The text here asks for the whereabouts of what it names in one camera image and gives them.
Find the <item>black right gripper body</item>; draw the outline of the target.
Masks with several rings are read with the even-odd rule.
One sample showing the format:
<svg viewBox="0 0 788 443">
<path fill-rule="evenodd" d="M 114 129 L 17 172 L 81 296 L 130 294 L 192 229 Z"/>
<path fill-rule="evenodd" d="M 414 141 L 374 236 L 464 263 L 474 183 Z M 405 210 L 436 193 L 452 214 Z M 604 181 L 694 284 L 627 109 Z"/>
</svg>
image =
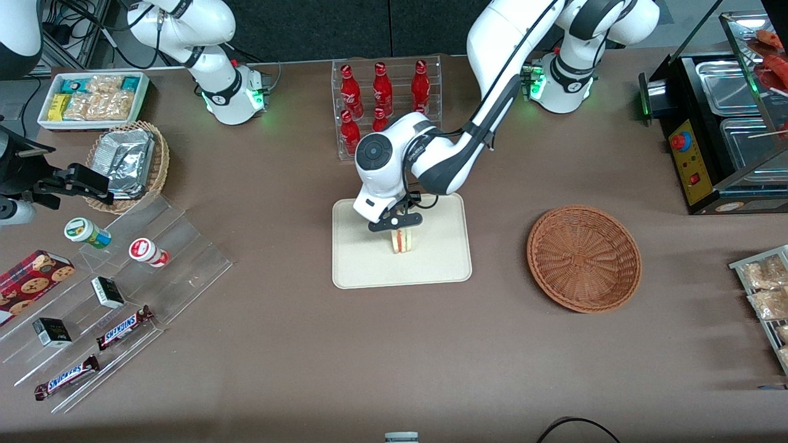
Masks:
<svg viewBox="0 0 788 443">
<path fill-rule="evenodd" d="M 1 159 L 2 196 L 20 196 L 23 193 L 52 194 L 55 188 L 47 181 L 53 177 L 46 154 L 56 148 L 37 143 L 2 126 L 5 146 Z"/>
</svg>

